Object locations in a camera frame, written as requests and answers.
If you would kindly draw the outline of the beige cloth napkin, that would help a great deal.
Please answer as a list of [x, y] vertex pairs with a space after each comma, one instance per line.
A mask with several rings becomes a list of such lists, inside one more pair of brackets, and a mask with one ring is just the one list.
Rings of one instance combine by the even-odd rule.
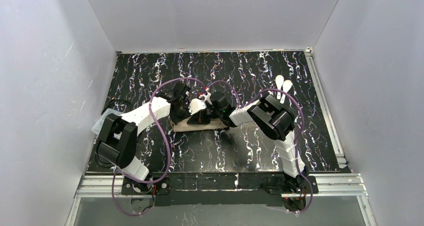
[[191, 132], [191, 131], [205, 131], [228, 128], [220, 119], [212, 119], [209, 124], [188, 124], [188, 118], [174, 123], [171, 121], [172, 130], [174, 132]]

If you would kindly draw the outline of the white spoon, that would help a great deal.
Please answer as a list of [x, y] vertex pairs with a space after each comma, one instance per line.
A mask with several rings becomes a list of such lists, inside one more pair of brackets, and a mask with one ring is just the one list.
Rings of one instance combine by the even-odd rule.
[[[293, 83], [292, 83], [291, 80], [285, 80], [282, 84], [282, 90], [285, 93], [288, 93], [289, 90], [292, 88], [292, 86], [293, 86]], [[281, 99], [280, 99], [280, 103], [283, 104], [285, 102], [285, 99], [286, 99], [286, 94], [283, 93], [282, 96], [281, 96]]]
[[284, 83], [284, 77], [283, 77], [283, 75], [277, 75], [275, 77], [275, 85], [276, 85], [276, 89], [278, 90], [277, 93], [276, 93], [276, 98], [278, 100], [280, 100], [281, 97], [282, 97], [282, 94], [281, 94], [280, 90], [282, 89], [283, 83]]

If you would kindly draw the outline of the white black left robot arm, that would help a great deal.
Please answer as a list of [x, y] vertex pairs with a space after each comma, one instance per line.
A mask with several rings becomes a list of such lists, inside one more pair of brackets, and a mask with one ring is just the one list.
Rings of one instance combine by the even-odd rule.
[[138, 136], [152, 124], [161, 128], [159, 119], [171, 117], [174, 124], [207, 108], [202, 95], [189, 99], [190, 88], [173, 79], [174, 87], [161, 92], [160, 85], [154, 90], [150, 100], [127, 113], [109, 114], [104, 118], [95, 146], [96, 153], [119, 169], [127, 178], [149, 184], [148, 168], [136, 157]]

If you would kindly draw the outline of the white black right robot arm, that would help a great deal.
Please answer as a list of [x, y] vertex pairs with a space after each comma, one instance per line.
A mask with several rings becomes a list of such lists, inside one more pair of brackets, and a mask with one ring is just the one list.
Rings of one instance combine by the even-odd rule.
[[274, 142], [282, 159], [282, 171], [293, 178], [300, 176], [305, 164], [294, 142], [295, 117], [279, 100], [265, 93], [260, 99], [238, 109], [219, 91], [207, 93], [205, 100], [226, 127], [254, 122]]

